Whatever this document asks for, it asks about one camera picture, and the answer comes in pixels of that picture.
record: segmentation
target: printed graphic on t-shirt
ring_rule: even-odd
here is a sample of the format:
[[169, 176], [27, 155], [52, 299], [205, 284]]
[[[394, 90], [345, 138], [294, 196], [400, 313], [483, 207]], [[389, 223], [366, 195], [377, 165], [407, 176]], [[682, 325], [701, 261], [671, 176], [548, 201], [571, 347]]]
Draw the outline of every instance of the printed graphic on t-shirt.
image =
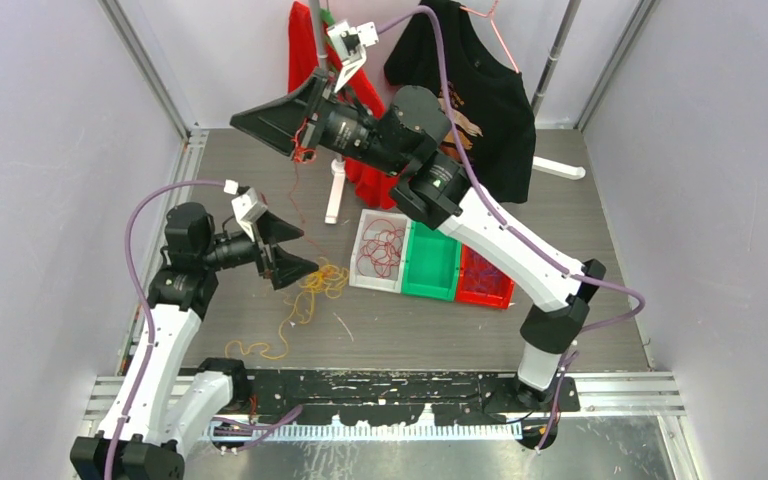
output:
[[[458, 107], [463, 106], [464, 101], [457, 94], [457, 92], [455, 92], [455, 89], [452, 86], [452, 82], [449, 82], [449, 99], [452, 103], [452, 109], [454, 110], [455, 114], [455, 126], [458, 132], [458, 137], [461, 140], [461, 145], [463, 145], [464, 151], [466, 151], [468, 155], [469, 151], [472, 150], [474, 141], [477, 140], [478, 137], [483, 136], [481, 127], [472, 123], [472, 121], [470, 121], [466, 115], [458, 111]], [[443, 100], [443, 92], [440, 92], [440, 95], [437, 97], [437, 101], [440, 102], [440, 108], [445, 112], [446, 102]], [[444, 138], [443, 142], [440, 144], [440, 150], [446, 155], [460, 162], [461, 158], [460, 155], [458, 155], [458, 150], [455, 146], [455, 137], [452, 135], [451, 131], [446, 135], [446, 138]]]

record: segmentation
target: white bracket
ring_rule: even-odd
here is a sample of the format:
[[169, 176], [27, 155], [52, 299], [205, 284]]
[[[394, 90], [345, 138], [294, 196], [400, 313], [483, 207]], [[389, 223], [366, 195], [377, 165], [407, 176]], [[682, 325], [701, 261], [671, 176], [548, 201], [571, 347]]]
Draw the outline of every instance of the white bracket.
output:
[[352, 27], [343, 20], [328, 27], [328, 37], [343, 64], [334, 85], [334, 93], [337, 93], [366, 63], [366, 47], [378, 43], [378, 32], [372, 22]]
[[[233, 180], [225, 181], [225, 193], [236, 195], [239, 184]], [[257, 198], [257, 192], [249, 188], [245, 193], [231, 200], [231, 208], [234, 210], [234, 219], [246, 235], [254, 242], [254, 223], [261, 215], [266, 213], [266, 205]]]

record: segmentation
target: metal pole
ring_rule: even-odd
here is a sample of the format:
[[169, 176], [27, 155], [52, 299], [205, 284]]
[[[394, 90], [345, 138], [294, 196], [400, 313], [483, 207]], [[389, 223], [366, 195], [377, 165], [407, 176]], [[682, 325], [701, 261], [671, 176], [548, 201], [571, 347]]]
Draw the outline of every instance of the metal pole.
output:
[[151, 61], [151, 57], [145, 48], [145, 45], [140, 41], [139, 35], [137, 35], [133, 24], [128, 16], [125, 14], [125, 10], [122, 8], [121, 0], [98, 0], [101, 8], [107, 14], [107, 18], [110, 19], [110, 23], [116, 29], [122, 42], [125, 44], [125, 48], [128, 53], [131, 54], [134, 63], [140, 73], [143, 74], [146, 83], [148, 83], [154, 96], [163, 106], [163, 110], [169, 117], [169, 121], [177, 130], [182, 139], [187, 139], [190, 136], [190, 131], [193, 125], [188, 125], [187, 121], [181, 115], [181, 111], [175, 105], [175, 101], [172, 100], [172, 96], [169, 94], [169, 90], [163, 83], [163, 79], [158, 73], [157, 68]]
[[322, 7], [319, 6], [319, 0], [308, 0], [310, 7], [310, 22], [313, 24], [313, 42], [316, 45], [316, 59], [319, 62], [319, 68], [327, 68], [326, 61], [328, 53], [325, 51], [325, 33], [322, 31]]
[[549, 58], [546, 59], [546, 67], [543, 68], [543, 74], [540, 76], [540, 83], [537, 84], [537, 90], [535, 90], [534, 96], [531, 98], [531, 110], [534, 112], [534, 115], [537, 115], [537, 110], [540, 109], [540, 104], [543, 103], [543, 95], [546, 94], [549, 80], [552, 79], [552, 74], [555, 73], [555, 65], [557, 65], [558, 59], [561, 58], [561, 50], [563, 50], [564, 43], [567, 41], [567, 36], [569, 35], [570, 28], [572, 28], [575, 14], [578, 13], [579, 5], [581, 5], [581, 0], [570, 0], [567, 4], [567, 11], [564, 12], [564, 19], [561, 20], [561, 27], [555, 36], [555, 44], [552, 45]]
[[578, 119], [576, 128], [582, 132], [587, 128], [593, 115], [596, 113], [596, 109], [599, 104], [602, 103], [602, 98], [608, 91], [608, 85], [613, 80], [614, 75], [617, 72], [620, 64], [625, 61], [625, 58], [631, 52], [631, 48], [637, 41], [637, 37], [640, 32], [643, 31], [643, 27], [646, 25], [646, 21], [649, 16], [658, 6], [660, 0], [640, 0], [637, 4], [637, 8], [631, 15], [628, 24], [625, 26], [620, 41], [617, 42], [614, 53], [611, 55], [611, 59], [605, 65], [605, 69], [602, 70], [602, 74], [599, 76], [599, 81], [596, 82], [596, 86], [593, 88], [593, 93], [590, 94], [590, 98], [587, 100], [587, 105], [584, 107], [584, 111], [581, 112], [581, 117]]

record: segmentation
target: pink hanger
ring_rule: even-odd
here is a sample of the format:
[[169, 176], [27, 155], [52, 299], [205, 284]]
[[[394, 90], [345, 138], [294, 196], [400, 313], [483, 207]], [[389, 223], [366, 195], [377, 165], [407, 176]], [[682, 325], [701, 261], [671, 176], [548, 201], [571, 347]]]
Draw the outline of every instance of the pink hanger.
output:
[[519, 67], [517, 67], [516, 62], [514, 62], [514, 57], [511, 56], [511, 52], [510, 52], [510, 50], [508, 50], [508, 46], [505, 45], [505, 41], [502, 40], [502, 34], [499, 33], [499, 29], [496, 28], [495, 17], [496, 17], [496, 6], [497, 5], [499, 5], [499, 0], [496, 0], [495, 2], [493, 2], [493, 6], [490, 7], [490, 11], [487, 12], [487, 13], [476, 12], [475, 10], [473, 10], [471, 8], [467, 8], [467, 7], [463, 6], [463, 5], [461, 5], [461, 10], [467, 11], [467, 12], [475, 14], [475, 15], [478, 15], [479, 17], [484, 17], [484, 18], [489, 18], [490, 19], [490, 25], [493, 26], [493, 31], [496, 32], [496, 38], [499, 39], [499, 43], [502, 44], [502, 48], [505, 50], [505, 55], [508, 56], [508, 60], [511, 61], [511, 65], [514, 66], [514, 70], [517, 73], [519, 73]]

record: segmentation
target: white cable clip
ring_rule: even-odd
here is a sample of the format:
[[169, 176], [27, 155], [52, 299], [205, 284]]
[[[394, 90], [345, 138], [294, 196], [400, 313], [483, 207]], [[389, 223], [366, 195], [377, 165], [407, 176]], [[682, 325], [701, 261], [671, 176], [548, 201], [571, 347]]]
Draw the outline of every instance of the white cable clip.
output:
[[225, 187], [222, 189], [228, 195], [236, 195], [240, 184], [233, 180], [225, 180]]

